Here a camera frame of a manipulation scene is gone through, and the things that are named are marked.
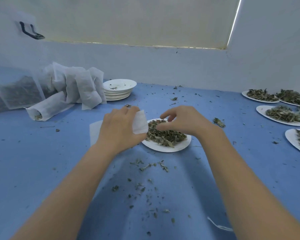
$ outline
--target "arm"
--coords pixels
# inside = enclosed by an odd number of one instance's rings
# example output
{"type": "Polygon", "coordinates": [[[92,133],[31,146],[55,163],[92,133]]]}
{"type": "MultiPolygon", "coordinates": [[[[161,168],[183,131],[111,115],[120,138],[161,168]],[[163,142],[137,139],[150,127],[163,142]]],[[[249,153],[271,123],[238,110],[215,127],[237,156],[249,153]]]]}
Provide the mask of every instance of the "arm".
{"type": "Polygon", "coordinates": [[[300,223],[248,167],[221,128],[189,106],[169,109],[160,118],[167,116],[170,123],[159,124],[158,130],[180,131],[200,141],[239,240],[300,240],[300,223]]]}
{"type": "Polygon", "coordinates": [[[132,133],[132,122],[137,111],[137,107],[123,107],[104,116],[96,144],[11,240],[76,239],[88,206],[112,159],[147,137],[146,133],[132,133]]]}

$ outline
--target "stack of paper plates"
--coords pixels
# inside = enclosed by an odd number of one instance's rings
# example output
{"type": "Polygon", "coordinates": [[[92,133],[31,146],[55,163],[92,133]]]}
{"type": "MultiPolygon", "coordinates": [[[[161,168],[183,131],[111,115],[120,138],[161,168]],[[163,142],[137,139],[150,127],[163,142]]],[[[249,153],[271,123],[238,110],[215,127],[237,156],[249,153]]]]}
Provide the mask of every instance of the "stack of paper plates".
{"type": "Polygon", "coordinates": [[[136,82],[128,79],[114,79],[103,83],[103,91],[107,101],[125,99],[130,96],[136,82]]]}

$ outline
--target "window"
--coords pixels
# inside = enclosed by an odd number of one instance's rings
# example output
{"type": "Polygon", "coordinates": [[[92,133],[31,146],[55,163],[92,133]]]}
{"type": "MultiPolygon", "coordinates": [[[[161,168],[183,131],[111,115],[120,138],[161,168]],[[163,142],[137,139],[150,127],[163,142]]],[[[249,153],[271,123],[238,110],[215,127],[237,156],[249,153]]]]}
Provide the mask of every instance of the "window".
{"type": "Polygon", "coordinates": [[[36,17],[47,40],[227,47],[239,0],[5,0],[36,17]]]}

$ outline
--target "black hook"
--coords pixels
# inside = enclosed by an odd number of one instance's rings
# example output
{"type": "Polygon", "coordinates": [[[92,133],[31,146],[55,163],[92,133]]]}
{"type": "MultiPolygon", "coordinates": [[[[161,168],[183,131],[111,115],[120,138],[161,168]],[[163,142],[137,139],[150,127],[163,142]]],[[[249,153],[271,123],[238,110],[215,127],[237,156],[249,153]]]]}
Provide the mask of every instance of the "black hook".
{"type": "Polygon", "coordinates": [[[35,31],[35,27],[32,24],[30,24],[30,27],[31,27],[31,30],[34,34],[29,33],[29,32],[26,31],[24,22],[19,22],[19,23],[21,25],[22,32],[25,33],[26,35],[30,36],[31,38],[33,38],[35,40],[42,40],[42,39],[45,38],[42,34],[39,34],[35,31]]]}

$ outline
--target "table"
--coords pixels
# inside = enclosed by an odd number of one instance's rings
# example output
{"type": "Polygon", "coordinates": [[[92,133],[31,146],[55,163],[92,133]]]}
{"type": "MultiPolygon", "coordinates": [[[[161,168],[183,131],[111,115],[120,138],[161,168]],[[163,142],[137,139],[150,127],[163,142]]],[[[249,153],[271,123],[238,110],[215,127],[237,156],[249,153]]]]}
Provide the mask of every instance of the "table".
{"type": "MultiPolygon", "coordinates": [[[[284,137],[292,126],[261,116],[256,107],[263,103],[240,93],[139,83],[124,100],[85,111],[75,105],[46,122],[32,121],[24,109],[0,113],[0,239],[12,236],[84,155],[90,146],[89,124],[125,104],[144,109],[148,120],[177,105],[194,106],[209,120],[224,119],[234,147],[300,221],[300,151],[284,137]]],[[[235,239],[207,220],[231,227],[207,158],[192,138],[176,153],[156,152],[140,143],[119,154],[96,191],[78,239],[148,239],[147,232],[153,239],[235,239]],[[164,160],[169,172],[160,166],[140,171],[130,164],[136,159],[164,160]],[[141,195],[137,183],[145,187],[141,195]],[[117,192],[111,190],[115,185],[117,192]]]]}

